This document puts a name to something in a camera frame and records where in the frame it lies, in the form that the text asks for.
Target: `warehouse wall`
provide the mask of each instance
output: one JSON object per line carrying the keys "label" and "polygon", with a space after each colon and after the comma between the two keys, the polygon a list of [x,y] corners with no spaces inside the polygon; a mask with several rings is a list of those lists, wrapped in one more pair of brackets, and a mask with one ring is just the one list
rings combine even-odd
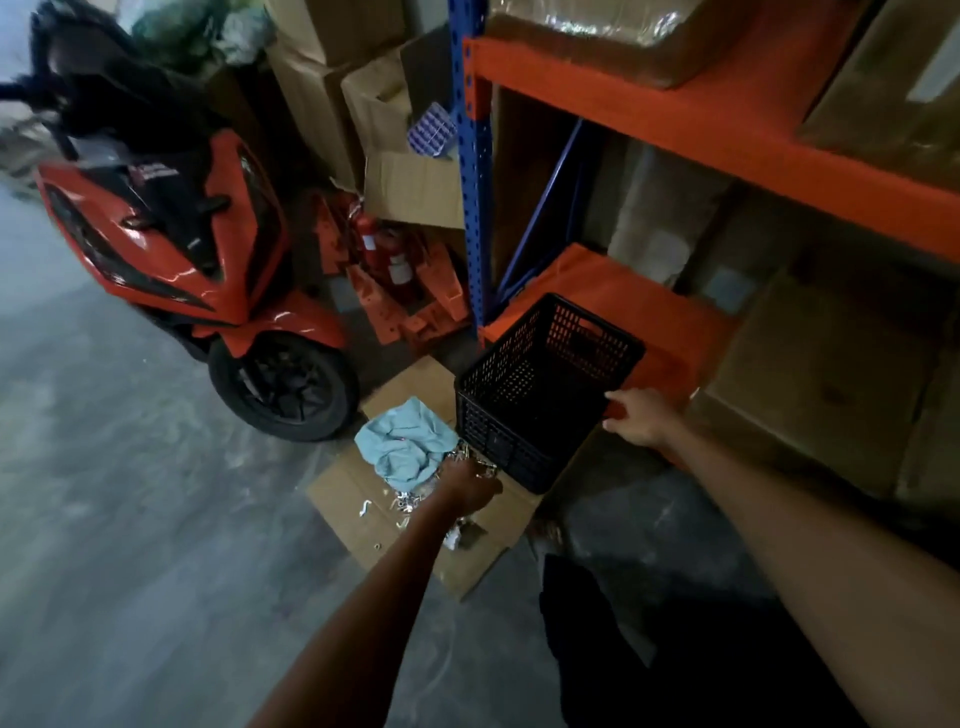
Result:
{"label": "warehouse wall", "polygon": [[403,0],[410,30],[419,35],[446,22],[446,0]]}

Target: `blue steel upright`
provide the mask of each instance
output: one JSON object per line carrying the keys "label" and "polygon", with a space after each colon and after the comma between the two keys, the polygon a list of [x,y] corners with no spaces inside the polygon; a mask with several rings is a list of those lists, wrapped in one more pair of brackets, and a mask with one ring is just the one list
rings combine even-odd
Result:
{"label": "blue steel upright", "polygon": [[450,56],[453,59],[453,116],[460,150],[464,193],[464,233],[470,307],[476,325],[488,322],[492,307],[493,139],[490,116],[474,121],[464,92],[464,38],[483,34],[487,0],[449,0]]}

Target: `rag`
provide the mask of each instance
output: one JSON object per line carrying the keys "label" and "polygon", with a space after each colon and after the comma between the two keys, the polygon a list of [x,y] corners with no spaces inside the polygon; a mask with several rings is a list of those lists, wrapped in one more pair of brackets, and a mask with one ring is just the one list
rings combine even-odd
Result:
{"label": "rag", "polygon": [[353,441],[391,488],[409,493],[437,471],[460,438],[423,402],[411,397],[366,423]]}

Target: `black plastic crate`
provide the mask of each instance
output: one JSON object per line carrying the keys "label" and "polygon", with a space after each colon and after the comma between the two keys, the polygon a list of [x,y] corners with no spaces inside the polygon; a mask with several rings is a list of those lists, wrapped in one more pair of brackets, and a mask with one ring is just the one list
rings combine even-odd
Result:
{"label": "black plastic crate", "polygon": [[457,432],[532,493],[546,493],[646,350],[547,294],[454,384]]}

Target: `dark clothing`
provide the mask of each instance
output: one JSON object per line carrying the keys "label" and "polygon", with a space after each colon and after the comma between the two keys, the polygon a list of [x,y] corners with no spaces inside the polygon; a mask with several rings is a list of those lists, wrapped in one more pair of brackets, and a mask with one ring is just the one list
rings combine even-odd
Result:
{"label": "dark clothing", "polygon": [[866,725],[781,607],[668,600],[649,669],[596,579],[561,556],[546,557],[540,612],[570,728]]}

